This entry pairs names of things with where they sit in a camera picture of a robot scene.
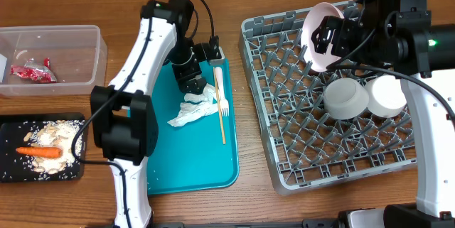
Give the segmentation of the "wooden chopstick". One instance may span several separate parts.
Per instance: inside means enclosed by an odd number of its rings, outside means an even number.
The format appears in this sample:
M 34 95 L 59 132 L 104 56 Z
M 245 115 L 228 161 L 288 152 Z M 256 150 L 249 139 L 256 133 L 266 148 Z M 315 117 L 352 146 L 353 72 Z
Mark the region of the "wooden chopstick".
M 224 130 L 224 126 L 223 126 L 222 109 L 220 106 L 220 93 L 219 93 L 218 81 L 217 81 L 217 76 L 216 76 L 216 67 L 213 68 L 213 77 L 214 77 L 215 93 L 216 93 L 216 99 L 217 99 L 217 105 L 218 105 L 218 116 L 219 116 L 219 121 L 220 121 L 221 136 L 222 136 L 223 145 L 225 145 L 226 144 L 225 130 Z

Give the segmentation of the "white tissue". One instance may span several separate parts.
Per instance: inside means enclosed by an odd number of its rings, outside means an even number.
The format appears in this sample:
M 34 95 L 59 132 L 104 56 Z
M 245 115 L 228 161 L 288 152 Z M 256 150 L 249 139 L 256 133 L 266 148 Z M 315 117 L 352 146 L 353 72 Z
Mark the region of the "white tissue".
M 218 105 L 215 103 L 215 98 L 215 87 L 210 84 L 207 84 L 203 88 L 202 94 L 185 94 L 177 117 L 169 120 L 168 124 L 172 127 L 182 127 L 187 123 L 218 112 Z

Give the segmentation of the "foil snack wrapper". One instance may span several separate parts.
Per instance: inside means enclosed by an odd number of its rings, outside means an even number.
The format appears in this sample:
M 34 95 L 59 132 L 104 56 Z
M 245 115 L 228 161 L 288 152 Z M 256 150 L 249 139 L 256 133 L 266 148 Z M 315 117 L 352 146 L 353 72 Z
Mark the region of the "foil snack wrapper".
M 24 65 L 12 65 L 11 74 L 37 83 L 56 83 L 57 78 L 50 69 L 50 58 L 38 63 L 33 58 Z

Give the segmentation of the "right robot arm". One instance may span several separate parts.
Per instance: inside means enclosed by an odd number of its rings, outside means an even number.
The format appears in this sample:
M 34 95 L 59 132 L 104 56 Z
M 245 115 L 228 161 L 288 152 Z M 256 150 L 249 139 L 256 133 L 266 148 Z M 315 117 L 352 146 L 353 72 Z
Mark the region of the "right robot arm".
M 398 78 L 417 154 L 418 188 L 409 204 L 341 214 L 347 227 L 454 226 L 454 26 L 433 25 L 427 0 L 355 0 L 356 21 L 326 16 L 312 32 L 325 70 Z

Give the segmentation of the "clear plastic bin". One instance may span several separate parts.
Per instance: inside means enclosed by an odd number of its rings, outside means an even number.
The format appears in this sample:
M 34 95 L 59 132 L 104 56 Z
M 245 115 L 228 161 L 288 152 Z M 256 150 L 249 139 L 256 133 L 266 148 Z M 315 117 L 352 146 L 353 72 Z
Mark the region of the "clear plastic bin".
M 48 67 L 55 82 L 21 78 L 13 70 Z M 102 86 L 107 46 L 95 25 L 1 28 L 1 96 L 89 94 Z

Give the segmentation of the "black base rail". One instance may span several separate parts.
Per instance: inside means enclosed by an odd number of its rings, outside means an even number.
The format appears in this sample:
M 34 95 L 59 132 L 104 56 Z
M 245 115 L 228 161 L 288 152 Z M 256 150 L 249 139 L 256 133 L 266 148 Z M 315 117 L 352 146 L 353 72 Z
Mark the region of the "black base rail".
M 213 223 L 184 224 L 182 222 L 155 223 L 153 228 L 346 228 L 340 219 L 304 219 L 300 222 L 251 222 L 251 223 Z

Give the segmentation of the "grey bowl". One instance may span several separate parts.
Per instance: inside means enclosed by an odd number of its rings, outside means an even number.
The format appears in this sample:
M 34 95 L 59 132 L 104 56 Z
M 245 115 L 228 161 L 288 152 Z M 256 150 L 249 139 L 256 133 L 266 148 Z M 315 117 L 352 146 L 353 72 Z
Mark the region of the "grey bowl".
M 367 90 L 351 78 L 334 80 L 323 91 L 325 111 L 338 120 L 358 116 L 367 108 L 368 102 Z

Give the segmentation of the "grey plastic dishwasher rack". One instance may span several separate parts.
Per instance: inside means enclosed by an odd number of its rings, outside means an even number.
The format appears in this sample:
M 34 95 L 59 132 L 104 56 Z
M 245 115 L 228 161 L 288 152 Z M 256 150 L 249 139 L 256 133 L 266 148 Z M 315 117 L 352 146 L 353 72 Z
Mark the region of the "grey plastic dishwasher rack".
M 239 51 L 259 119 L 273 187 L 291 195 L 417 164 L 408 111 L 393 118 L 363 112 L 336 120 L 323 91 L 350 72 L 316 72 L 301 43 L 299 9 L 242 22 Z

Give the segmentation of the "orange carrot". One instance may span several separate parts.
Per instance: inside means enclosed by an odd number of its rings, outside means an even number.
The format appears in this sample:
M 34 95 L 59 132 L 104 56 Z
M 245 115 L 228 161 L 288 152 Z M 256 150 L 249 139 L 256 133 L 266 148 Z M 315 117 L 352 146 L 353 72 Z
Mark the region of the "orange carrot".
M 52 159 L 59 158 L 63 154 L 63 151 L 57 147 L 19 147 L 16 152 L 27 156 Z

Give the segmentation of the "teal plastic serving tray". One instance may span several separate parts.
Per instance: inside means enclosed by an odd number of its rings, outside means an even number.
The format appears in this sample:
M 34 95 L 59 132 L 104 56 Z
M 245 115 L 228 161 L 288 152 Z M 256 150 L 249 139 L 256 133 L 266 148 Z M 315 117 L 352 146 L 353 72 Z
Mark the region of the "teal plastic serving tray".
M 229 115 L 223 117 L 224 134 L 217 113 L 178 128 L 168 124 L 177 117 L 184 94 L 172 67 L 161 69 L 152 95 L 159 137 L 146 170 L 149 195 L 225 188 L 237 180 L 240 168 L 229 62 L 221 68 L 230 105 Z

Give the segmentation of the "white plastic fork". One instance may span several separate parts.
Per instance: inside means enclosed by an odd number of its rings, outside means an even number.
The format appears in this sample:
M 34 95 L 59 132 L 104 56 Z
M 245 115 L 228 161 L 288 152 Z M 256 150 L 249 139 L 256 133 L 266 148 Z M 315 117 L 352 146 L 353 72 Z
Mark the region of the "white plastic fork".
M 223 116 L 229 115 L 229 103 L 225 98 L 225 87 L 223 81 L 223 70 L 221 67 L 216 67 L 214 70 L 214 75 L 216 76 L 216 82 L 219 91 L 219 98 L 220 98 L 220 108 Z

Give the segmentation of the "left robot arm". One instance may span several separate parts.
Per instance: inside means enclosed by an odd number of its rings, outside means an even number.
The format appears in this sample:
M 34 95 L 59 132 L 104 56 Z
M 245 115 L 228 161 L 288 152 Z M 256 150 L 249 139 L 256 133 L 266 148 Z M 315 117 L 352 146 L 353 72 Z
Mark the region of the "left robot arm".
M 141 8 L 139 34 L 121 71 L 109 86 L 90 95 L 94 141 L 102 164 L 111 168 L 117 213 L 113 227 L 151 227 L 146 166 L 154 152 L 159 125 L 151 96 L 161 68 L 171 64 L 182 93 L 200 94 L 206 85 L 200 63 L 221 65 L 219 38 L 195 44 L 186 35 L 195 8 L 191 0 L 151 0 Z

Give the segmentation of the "pink round plate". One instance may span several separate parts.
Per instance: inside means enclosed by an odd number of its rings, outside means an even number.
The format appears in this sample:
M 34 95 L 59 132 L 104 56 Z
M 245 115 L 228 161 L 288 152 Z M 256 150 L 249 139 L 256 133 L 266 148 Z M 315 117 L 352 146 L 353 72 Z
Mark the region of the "pink round plate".
M 332 43 L 328 44 L 325 54 L 320 54 L 315 51 L 314 43 L 311 41 L 311 34 L 320 26 L 325 16 L 344 18 L 340 9 L 330 3 L 322 2 L 310 10 L 302 28 L 301 45 L 306 46 L 304 60 L 306 63 L 311 62 L 311 69 L 315 72 L 325 72 L 328 65 L 340 59 L 340 57 L 331 54 Z

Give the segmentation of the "white bowl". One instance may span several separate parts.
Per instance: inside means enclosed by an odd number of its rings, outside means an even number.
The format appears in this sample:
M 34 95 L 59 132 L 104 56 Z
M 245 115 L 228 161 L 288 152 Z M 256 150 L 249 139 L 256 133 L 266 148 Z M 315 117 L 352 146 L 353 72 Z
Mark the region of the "white bowl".
M 407 104 L 400 81 L 392 75 L 382 75 L 367 82 L 365 89 L 369 94 L 367 108 L 375 116 L 392 118 Z

